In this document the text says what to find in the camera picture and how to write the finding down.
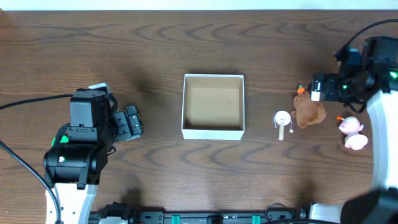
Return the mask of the pink white duck toy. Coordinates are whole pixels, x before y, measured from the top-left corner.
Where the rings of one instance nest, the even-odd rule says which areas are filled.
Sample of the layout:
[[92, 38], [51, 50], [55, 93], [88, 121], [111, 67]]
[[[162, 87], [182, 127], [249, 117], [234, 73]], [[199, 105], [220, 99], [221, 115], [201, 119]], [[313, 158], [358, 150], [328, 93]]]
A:
[[339, 130], [346, 135], [344, 140], [346, 148], [358, 151], [368, 143], [368, 138], [360, 133], [364, 125], [359, 122], [357, 117], [348, 116], [344, 118], [337, 116], [336, 119], [341, 121], [338, 126]]

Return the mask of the brown plush capybara toy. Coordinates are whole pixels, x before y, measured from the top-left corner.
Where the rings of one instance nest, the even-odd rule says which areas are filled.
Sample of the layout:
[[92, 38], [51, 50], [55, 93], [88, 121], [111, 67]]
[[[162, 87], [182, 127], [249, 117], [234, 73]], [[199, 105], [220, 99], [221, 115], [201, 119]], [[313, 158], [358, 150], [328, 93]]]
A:
[[294, 110], [291, 112], [297, 126], [304, 129], [309, 125], [321, 123], [326, 118], [326, 110], [320, 101], [312, 101], [311, 95], [302, 85], [298, 86], [293, 99]]

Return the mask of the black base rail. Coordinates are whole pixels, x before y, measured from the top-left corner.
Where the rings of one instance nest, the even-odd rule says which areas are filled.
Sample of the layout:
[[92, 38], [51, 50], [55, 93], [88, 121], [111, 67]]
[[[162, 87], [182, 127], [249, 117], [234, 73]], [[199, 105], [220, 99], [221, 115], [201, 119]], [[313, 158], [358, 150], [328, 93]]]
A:
[[114, 202], [90, 214], [88, 223], [138, 224], [259, 224], [285, 219], [308, 218], [307, 208], [289, 208], [275, 203], [264, 211], [167, 212], [163, 209], [134, 208]]

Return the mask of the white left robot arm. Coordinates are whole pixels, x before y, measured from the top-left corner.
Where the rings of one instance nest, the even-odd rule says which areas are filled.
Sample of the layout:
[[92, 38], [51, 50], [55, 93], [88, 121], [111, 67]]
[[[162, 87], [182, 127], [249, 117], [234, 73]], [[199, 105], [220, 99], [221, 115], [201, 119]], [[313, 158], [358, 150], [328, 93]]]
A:
[[57, 199], [47, 205], [47, 221], [55, 219], [51, 212], [60, 207], [63, 223], [88, 223], [101, 172], [116, 152], [115, 143], [139, 138], [143, 127], [135, 106], [117, 112], [110, 106], [71, 105], [70, 115], [70, 124], [44, 155], [50, 186], [46, 196], [54, 194]]

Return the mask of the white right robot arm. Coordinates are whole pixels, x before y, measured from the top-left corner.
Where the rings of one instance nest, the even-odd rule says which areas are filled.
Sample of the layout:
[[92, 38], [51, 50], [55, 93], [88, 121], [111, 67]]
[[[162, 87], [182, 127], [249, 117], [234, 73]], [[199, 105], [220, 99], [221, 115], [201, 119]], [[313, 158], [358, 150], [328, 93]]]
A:
[[370, 192], [343, 205], [314, 203], [309, 218], [313, 223], [397, 223], [397, 72], [316, 74], [312, 98], [318, 100], [320, 93], [366, 104], [373, 133], [373, 180]]

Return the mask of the green round bottle cap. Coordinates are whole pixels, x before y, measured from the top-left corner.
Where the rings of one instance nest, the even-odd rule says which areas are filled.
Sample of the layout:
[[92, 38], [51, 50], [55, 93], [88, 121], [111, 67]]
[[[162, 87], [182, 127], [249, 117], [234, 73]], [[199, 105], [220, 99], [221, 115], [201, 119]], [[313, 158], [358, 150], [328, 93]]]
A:
[[[56, 138], [53, 138], [53, 140], [52, 140], [52, 146], [55, 144], [55, 140], [56, 140]], [[60, 144], [63, 144], [63, 143], [67, 143], [67, 142], [68, 142], [68, 136], [67, 136], [66, 134], [64, 134], [64, 135], [60, 138], [59, 143], [60, 143]]]

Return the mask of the white cardboard box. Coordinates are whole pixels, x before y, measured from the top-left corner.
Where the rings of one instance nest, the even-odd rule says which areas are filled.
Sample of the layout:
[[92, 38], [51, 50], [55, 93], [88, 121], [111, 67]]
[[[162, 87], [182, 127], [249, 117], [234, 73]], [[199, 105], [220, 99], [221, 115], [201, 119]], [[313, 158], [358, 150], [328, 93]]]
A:
[[241, 140], [245, 132], [244, 77], [186, 74], [181, 130], [184, 139]]

